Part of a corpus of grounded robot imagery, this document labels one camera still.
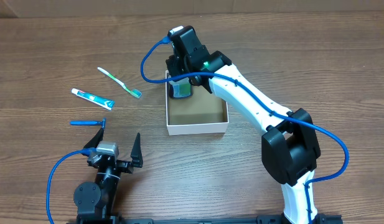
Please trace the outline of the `blue disposable razor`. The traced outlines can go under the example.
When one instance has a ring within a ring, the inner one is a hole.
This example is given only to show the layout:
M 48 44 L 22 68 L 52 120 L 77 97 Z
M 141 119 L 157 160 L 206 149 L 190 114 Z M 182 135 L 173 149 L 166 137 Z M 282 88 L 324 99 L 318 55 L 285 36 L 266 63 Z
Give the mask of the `blue disposable razor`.
M 73 120 L 70 121 L 69 124 L 72 126 L 100 126 L 101 128 L 105 129 L 106 118 L 103 118 L 101 121 Z

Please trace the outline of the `teal white toothpaste tube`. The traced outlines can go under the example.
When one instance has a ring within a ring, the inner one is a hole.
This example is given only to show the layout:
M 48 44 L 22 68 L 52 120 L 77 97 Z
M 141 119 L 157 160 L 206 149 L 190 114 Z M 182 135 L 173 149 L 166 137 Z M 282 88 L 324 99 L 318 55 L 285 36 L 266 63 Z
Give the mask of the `teal white toothpaste tube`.
M 82 91 L 82 90 L 79 90 L 76 88 L 72 88 L 71 93 L 73 93 L 74 95 L 76 95 L 79 98 L 82 98 L 84 100 L 92 102 L 92 103 L 94 103 L 100 107 L 105 108 L 106 110 L 109 110 L 109 111 L 111 111 L 115 105 L 115 102 L 113 100 L 109 100 L 109 99 L 106 99 L 106 98 L 103 98 L 103 97 L 100 97 L 97 95 L 93 95 L 91 93 L 88 93 L 88 92 L 85 92 L 85 91 Z

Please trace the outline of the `green white toothbrush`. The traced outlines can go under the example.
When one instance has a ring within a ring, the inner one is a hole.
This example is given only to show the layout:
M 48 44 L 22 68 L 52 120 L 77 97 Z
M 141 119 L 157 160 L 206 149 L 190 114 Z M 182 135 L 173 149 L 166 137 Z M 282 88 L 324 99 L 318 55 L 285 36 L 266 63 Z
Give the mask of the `green white toothbrush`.
M 105 69 L 98 67 L 97 68 L 101 73 L 106 75 L 107 77 L 111 78 L 113 81 L 115 81 L 118 85 L 120 85 L 125 91 L 127 91 L 131 96 L 135 98 L 140 98 L 142 96 L 142 93 L 137 89 L 130 90 L 125 83 L 123 83 L 121 80 L 117 79 L 115 76 L 113 76 L 111 73 L 106 71 Z

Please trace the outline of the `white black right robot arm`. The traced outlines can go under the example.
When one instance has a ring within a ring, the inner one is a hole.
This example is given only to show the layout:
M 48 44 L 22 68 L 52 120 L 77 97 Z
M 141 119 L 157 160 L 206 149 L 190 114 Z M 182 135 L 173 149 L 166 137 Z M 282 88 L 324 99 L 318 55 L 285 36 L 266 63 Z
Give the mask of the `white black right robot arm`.
M 318 216 L 311 181 L 321 152 L 312 118 L 302 108 L 291 111 L 252 85 L 224 54 L 204 46 L 174 47 L 167 61 L 169 77 L 203 86 L 234 106 L 260 133 L 262 163 L 280 183 L 287 223 L 314 223 Z

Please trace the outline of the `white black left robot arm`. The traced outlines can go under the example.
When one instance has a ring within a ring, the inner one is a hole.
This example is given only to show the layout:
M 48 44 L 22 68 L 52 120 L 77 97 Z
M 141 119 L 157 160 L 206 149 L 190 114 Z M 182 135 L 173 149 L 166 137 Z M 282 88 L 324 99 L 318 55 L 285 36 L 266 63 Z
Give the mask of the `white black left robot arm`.
M 77 223 L 125 223 L 124 218 L 113 211 L 116 191 L 121 174 L 132 174 L 135 168 L 142 168 L 141 135 L 137 134 L 131 150 L 131 160 L 118 158 L 119 149 L 115 142 L 103 140 L 104 129 L 100 130 L 83 147 L 90 167 L 97 169 L 93 182 L 80 184 L 73 193 L 77 206 Z

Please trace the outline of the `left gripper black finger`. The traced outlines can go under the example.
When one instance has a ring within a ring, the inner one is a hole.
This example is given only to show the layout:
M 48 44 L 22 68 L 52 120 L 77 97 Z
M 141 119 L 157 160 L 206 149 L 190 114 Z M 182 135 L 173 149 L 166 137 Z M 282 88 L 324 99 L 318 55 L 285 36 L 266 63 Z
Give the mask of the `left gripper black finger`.
M 143 167 L 143 155 L 141 152 L 141 135 L 137 133 L 130 157 L 132 158 L 132 166 L 137 168 Z
M 85 145 L 84 145 L 84 149 L 88 149 L 88 148 L 96 148 L 99 143 L 103 140 L 103 136 L 104 136 L 104 129 L 103 128 L 100 128 L 99 131 L 95 134 L 94 137 L 92 137 L 91 140 L 89 140 Z

